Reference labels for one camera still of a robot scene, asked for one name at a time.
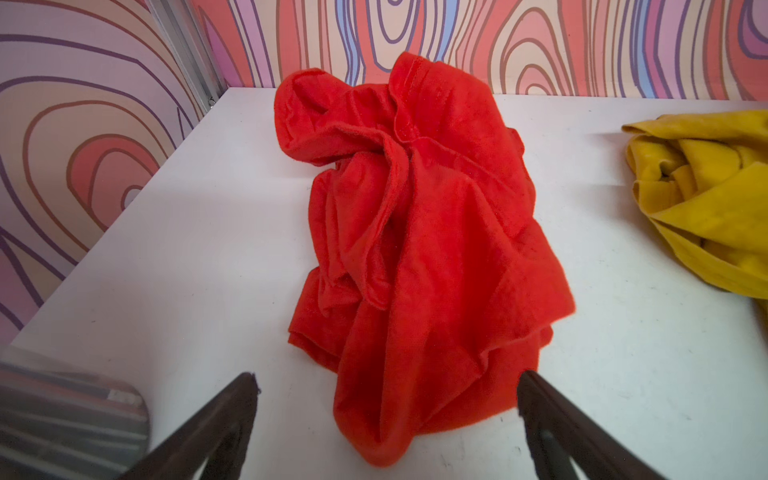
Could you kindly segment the yellow cloth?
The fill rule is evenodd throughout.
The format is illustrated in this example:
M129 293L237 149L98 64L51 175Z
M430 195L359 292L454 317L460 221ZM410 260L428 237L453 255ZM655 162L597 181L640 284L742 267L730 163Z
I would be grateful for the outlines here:
M622 130L634 199L680 263L766 301L766 110L662 115Z

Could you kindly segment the red cloth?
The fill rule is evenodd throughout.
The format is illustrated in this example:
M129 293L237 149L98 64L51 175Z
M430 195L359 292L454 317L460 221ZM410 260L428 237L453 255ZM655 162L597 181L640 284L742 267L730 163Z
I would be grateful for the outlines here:
M282 151L319 168L318 264L289 340L336 374L333 416L354 449L387 467L419 435L515 407L575 302L489 87L405 53L384 84L296 72L274 114Z

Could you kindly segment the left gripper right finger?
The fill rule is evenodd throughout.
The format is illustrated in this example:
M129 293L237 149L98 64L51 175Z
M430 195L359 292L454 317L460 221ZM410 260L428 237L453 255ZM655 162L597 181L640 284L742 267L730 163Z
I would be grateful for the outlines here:
M540 479L660 479L662 476L617 442L533 370L517 387L519 415Z

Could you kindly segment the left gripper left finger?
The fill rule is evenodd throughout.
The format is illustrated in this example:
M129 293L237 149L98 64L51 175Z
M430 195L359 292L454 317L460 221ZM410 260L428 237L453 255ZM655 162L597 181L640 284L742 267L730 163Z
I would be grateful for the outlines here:
M257 414L256 376L243 372L121 475L129 479L238 479Z

